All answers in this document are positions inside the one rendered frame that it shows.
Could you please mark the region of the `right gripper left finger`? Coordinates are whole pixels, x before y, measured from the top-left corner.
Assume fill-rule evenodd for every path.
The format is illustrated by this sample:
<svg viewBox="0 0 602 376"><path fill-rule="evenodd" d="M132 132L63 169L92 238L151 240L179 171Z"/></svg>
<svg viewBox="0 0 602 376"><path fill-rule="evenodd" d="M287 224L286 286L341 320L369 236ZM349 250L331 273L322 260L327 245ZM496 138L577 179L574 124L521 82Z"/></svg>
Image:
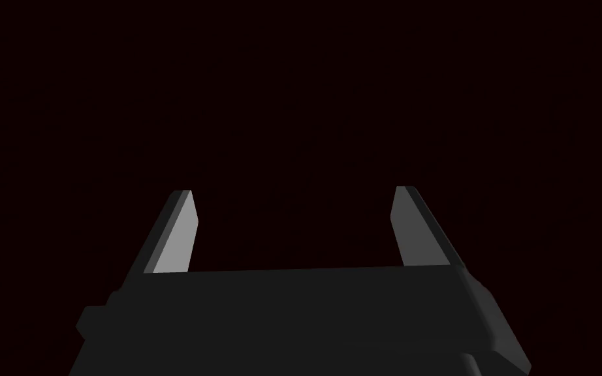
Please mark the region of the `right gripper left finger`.
<svg viewBox="0 0 602 376"><path fill-rule="evenodd" d="M167 198L130 274L185 273L198 230L198 215L190 190L173 191Z"/></svg>

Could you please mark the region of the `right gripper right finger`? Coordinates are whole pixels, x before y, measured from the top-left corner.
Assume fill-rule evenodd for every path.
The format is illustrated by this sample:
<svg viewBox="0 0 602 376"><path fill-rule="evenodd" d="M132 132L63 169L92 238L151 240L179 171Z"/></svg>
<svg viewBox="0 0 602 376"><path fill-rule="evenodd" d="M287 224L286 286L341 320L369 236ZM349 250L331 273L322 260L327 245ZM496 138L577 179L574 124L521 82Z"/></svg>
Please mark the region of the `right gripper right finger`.
<svg viewBox="0 0 602 376"><path fill-rule="evenodd" d="M390 223L404 266L465 266L414 186L396 187Z"/></svg>

